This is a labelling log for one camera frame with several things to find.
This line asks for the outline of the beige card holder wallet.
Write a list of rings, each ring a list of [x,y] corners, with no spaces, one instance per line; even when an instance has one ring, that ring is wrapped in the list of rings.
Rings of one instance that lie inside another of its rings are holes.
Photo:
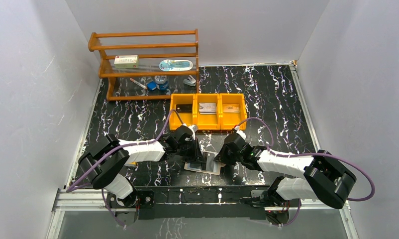
[[[185,163],[184,169],[187,171],[219,175],[222,164],[218,161],[209,161],[207,163]]]

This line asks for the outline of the silver credit card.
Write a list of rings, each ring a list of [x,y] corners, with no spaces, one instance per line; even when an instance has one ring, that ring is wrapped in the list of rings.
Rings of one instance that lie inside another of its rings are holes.
[[[198,112],[202,115],[217,114],[217,104],[200,102],[198,106]]]

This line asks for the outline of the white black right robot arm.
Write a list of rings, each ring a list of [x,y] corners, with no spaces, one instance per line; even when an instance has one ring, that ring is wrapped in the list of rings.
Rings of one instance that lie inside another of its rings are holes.
[[[356,176],[323,150],[303,156],[283,153],[264,146],[251,146],[238,133],[224,140],[216,160],[225,165],[240,163],[249,170],[280,173],[259,196],[262,203],[275,206],[294,199],[311,199],[341,209],[356,183]]]

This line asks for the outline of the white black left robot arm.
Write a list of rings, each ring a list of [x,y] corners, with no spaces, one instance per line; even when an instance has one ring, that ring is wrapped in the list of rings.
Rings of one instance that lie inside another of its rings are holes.
[[[121,169],[128,163],[160,162],[174,156],[184,162],[206,163],[195,137],[196,130],[195,125],[182,125],[174,132],[149,141],[119,140],[110,134],[83,154],[78,164],[94,189],[105,189],[123,206],[132,207],[138,193],[133,184],[120,174]]]

